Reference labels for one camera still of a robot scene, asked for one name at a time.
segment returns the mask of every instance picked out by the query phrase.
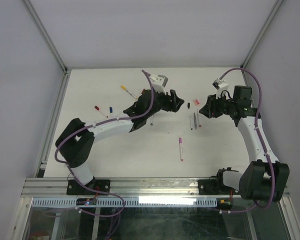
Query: pen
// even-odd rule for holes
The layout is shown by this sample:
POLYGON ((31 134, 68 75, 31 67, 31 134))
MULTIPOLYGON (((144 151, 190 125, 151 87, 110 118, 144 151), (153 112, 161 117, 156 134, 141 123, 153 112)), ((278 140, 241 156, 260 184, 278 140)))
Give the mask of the pen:
POLYGON ((121 87, 123 90, 125 90, 128 94, 130 94, 134 99, 137 99, 137 100, 138 100, 137 96, 134 95, 133 93, 129 92, 125 86, 121 85, 120 87, 121 87))
POLYGON ((190 115, 190 129, 191 129, 191 130, 194 129, 194 128, 192 127, 192 119, 191 119, 191 115, 190 115))
POLYGON ((98 110, 99 111, 99 113, 101 113, 103 116, 105 116, 106 118, 108 117, 107 115, 105 115, 101 110, 100 110, 100 108, 98 107, 98 106, 94 106, 94 108, 96 109, 96 110, 98 110))
POLYGON ((179 137, 179 152, 180 152, 180 161, 183 162, 184 161, 184 154, 182 151, 182 138, 179 137))
POLYGON ((201 128, 200 120, 199 120, 199 109, 196 110, 196 118, 198 119, 199 128, 201 128))
POLYGON ((197 129, 197 117, 196 117, 196 113, 193 113, 193 121, 194 121, 194 129, 197 129))

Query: marker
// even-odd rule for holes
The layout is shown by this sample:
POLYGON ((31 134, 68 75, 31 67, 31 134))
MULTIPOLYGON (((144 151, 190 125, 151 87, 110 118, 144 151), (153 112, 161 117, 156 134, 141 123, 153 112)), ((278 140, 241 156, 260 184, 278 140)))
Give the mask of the marker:
POLYGON ((194 129, 197 129, 197 117, 196 117, 196 113, 193 113, 193 121, 194 121, 194 129))
POLYGON ((198 99, 193 99, 193 103, 194 103, 194 105, 199 105, 200 104, 200 102, 198 101, 198 99))
POLYGON ((192 129, 194 129, 193 127, 192 127, 192 119, 191 119, 192 117, 191 117, 191 115, 190 115, 190 129, 192 130, 192 129))
POLYGON ((199 120, 199 109, 196 110, 196 118, 198 119, 199 128, 201 128, 200 120, 199 120))
POLYGON ((138 100, 137 96, 134 95, 133 93, 129 92, 125 86, 121 85, 120 87, 121 87, 123 90, 125 90, 128 94, 130 94, 134 99, 137 99, 137 100, 138 100))
POLYGON ((94 106, 94 108, 95 109, 97 109, 98 111, 99 111, 99 113, 101 113, 103 116, 105 116, 106 118, 108 117, 108 116, 106 116, 102 111, 100 111, 100 108, 98 107, 98 106, 94 106))
POLYGON ((180 161, 183 162, 184 161, 184 154, 182 151, 182 139, 181 137, 179 137, 179 152, 180 152, 180 161))

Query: glass panel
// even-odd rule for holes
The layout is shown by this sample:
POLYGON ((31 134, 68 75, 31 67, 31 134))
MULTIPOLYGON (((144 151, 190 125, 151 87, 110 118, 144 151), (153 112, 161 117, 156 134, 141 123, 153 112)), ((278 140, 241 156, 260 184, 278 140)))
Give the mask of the glass panel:
MULTIPOLYGON (((247 203, 234 201, 237 206, 247 203)), ((110 215, 117 208, 85 210, 110 215)), ((255 208, 248 214, 219 214, 204 207, 126 207, 118 218, 80 214, 74 208, 33 207, 29 222, 23 238, 27 240, 289 239, 278 204, 267 210, 255 208)))

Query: pink marker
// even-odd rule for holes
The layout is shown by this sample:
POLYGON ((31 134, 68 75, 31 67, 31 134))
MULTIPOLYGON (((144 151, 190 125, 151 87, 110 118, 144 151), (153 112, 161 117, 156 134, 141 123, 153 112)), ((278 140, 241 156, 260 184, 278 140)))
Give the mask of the pink marker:
POLYGON ((181 137, 179 137, 179 151, 180 151, 180 160, 181 162, 184 161, 184 155, 183 155, 183 152, 182 152, 182 139, 181 137))

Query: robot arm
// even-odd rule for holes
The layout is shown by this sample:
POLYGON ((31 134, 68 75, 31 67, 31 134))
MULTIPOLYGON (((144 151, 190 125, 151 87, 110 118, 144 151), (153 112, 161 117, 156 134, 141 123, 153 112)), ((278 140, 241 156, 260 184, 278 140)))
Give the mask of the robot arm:
POLYGON ((78 180, 84 185, 92 185, 95 179, 86 163, 94 143, 116 134, 130 133, 138 130, 146 124, 149 117, 160 110, 176 113, 185 102, 177 96, 176 91, 170 90, 170 95, 165 92, 164 87, 168 81, 167 77, 162 75, 150 75, 150 79, 153 81, 152 87, 154 89, 154 99, 152 108, 145 116, 130 119, 131 117, 142 115, 149 109, 151 104, 150 89, 145 90, 132 106, 117 116, 116 119, 118 120, 98 125, 97 122, 83 122, 79 118, 75 118, 70 121, 55 142, 56 147, 58 147, 64 139, 74 132, 92 125, 89 129, 80 131, 78 134, 71 137, 60 148, 61 155, 75 173, 78 180))
POLYGON ((279 201, 283 195, 289 176, 287 164, 280 163, 272 152, 262 127, 261 116, 257 116, 258 129, 267 148, 267 153, 263 151, 261 140, 255 126, 257 109, 251 107, 252 88, 247 86, 235 86, 233 97, 227 99, 228 84, 224 80, 217 79, 212 84, 217 93, 209 95, 207 102, 199 113, 207 118, 218 118, 221 115, 229 115, 235 126, 240 131, 247 152, 250 164, 243 174, 232 170, 220 169, 216 175, 215 188, 227 191, 227 188, 239 191, 243 199, 254 201, 268 201, 271 195, 270 167, 266 154, 270 156, 274 169, 275 189, 272 201, 279 201))

